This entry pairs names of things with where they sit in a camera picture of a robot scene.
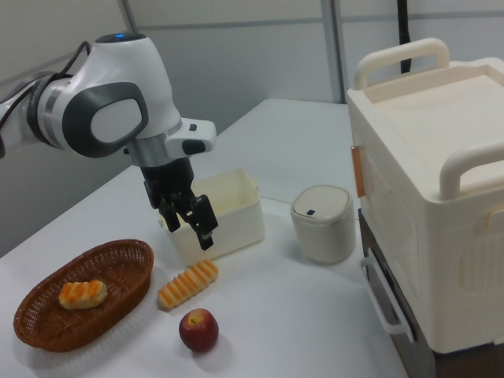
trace table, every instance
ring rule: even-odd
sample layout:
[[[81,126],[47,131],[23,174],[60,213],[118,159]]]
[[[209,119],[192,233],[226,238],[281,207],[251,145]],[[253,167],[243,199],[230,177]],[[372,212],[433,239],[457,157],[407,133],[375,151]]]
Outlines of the table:
[[[157,290],[185,267],[149,206],[140,170],[126,169],[0,258],[0,376],[406,378],[365,291],[360,236],[348,259],[317,265],[302,256],[291,224],[289,202],[305,187],[332,183],[354,194],[350,144],[345,106],[270,99],[219,135],[215,151],[193,157],[197,178],[244,168],[257,180],[266,237],[216,259],[217,281],[169,312],[158,310]],[[114,239],[141,239],[154,250],[139,306],[72,352],[23,344],[12,322],[24,296]],[[192,354],[178,335],[180,319],[196,307],[220,325],[208,354]]]

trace apple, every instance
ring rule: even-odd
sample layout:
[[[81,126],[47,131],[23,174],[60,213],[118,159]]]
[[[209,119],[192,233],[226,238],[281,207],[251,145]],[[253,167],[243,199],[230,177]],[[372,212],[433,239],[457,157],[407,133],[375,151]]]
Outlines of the apple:
[[[180,338],[193,352],[208,352],[219,337],[219,324],[207,309],[193,309],[179,324]]]

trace bread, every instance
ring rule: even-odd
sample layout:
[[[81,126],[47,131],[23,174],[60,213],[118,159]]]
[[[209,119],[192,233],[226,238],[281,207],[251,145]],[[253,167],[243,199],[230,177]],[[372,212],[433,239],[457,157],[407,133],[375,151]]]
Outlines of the bread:
[[[209,260],[192,265],[168,282],[157,292],[162,309],[171,309],[206,289],[219,274],[219,269]]]
[[[71,282],[63,285],[59,296],[66,309],[90,309],[99,306],[107,297],[107,286],[98,280]]]

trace wicker basket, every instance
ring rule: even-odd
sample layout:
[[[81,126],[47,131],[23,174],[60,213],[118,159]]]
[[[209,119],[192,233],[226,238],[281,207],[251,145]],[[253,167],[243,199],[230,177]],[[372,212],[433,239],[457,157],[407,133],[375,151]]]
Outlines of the wicker basket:
[[[145,242],[109,242],[74,258],[34,287],[14,317],[24,343],[53,352],[75,350],[108,331],[132,311],[150,286],[154,255]],[[57,296],[67,282],[101,280],[107,299],[93,309],[64,309]]]

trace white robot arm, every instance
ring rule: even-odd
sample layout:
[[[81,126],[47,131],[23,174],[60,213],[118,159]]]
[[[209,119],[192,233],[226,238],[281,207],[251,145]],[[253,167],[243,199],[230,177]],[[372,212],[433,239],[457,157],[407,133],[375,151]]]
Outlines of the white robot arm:
[[[87,60],[67,75],[84,47]],[[180,116],[158,50],[138,33],[83,43],[61,72],[41,72],[0,100],[0,158],[37,141],[89,158],[126,147],[169,230],[180,226],[178,213],[203,250],[217,220],[208,198],[191,190],[189,157],[212,150],[215,138],[212,122]]]

